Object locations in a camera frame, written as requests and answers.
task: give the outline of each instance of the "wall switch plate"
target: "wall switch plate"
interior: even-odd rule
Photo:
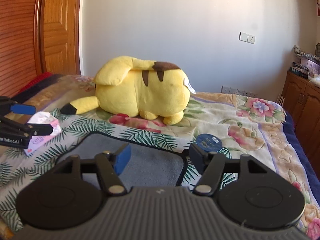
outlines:
[[[237,93],[237,89],[236,88],[230,88],[230,94],[236,94]]]
[[[230,92],[230,88],[229,87],[222,86],[222,89],[221,89],[221,93],[222,94],[228,94],[229,92]]]
[[[257,94],[251,92],[251,93],[250,93],[250,97],[251,97],[251,98],[257,98]]]
[[[254,44],[256,40],[256,36],[253,36],[253,35],[248,35],[248,42],[251,43],[251,44]]]
[[[248,41],[248,36],[249,35],[246,34],[246,33],[240,33],[239,40],[247,42]]]
[[[239,90],[239,89],[237,89],[236,94],[237,94],[237,95],[241,95],[241,96],[243,96],[243,94],[244,94],[244,90]]]

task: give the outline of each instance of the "red fabric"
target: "red fabric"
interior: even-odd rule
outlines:
[[[40,81],[46,79],[47,77],[52,76],[52,73],[45,72],[41,75],[37,76],[35,79],[31,80],[27,85],[25,85],[23,88],[20,89],[19,93],[23,92],[24,90],[27,90],[28,88],[32,87],[33,85],[39,83]]]

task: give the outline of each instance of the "dark blue blanket edge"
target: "dark blue blanket edge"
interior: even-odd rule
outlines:
[[[283,124],[283,132],[286,135],[288,142],[295,149],[301,164],[306,170],[306,174],[308,177],[309,185],[313,193],[313,196],[315,197],[317,202],[320,203],[320,182],[294,133],[293,119],[288,112],[286,112],[286,114],[287,116],[285,119],[286,122],[284,122]]]

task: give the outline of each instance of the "white cloth with green leaves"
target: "white cloth with green leaves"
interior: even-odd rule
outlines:
[[[62,115],[59,109],[55,109],[51,114],[58,118],[62,133],[40,147],[30,157],[27,157],[23,150],[16,148],[7,149],[0,157],[0,216],[13,232],[23,227],[15,209],[15,199],[18,193],[51,169],[58,156],[78,145],[89,132],[99,131],[113,137],[175,152],[182,152],[192,142],[163,133],[129,128],[83,116]],[[230,157],[227,149],[223,148],[221,152]],[[188,160],[188,168],[182,186],[192,189],[199,178],[200,175]],[[223,186],[234,179],[234,174],[225,175]]]

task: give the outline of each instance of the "door frame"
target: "door frame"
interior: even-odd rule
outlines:
[[[34,50],[36,73],[40,75],[46,72],[45,53],[44,53],[44,3],[45,0],[36,0],[34,15]],[[76,0],[75,4],[75,57],[76,57],[76,73],[80,75],[80,55],[79,55],[79,13],[80,0]]]

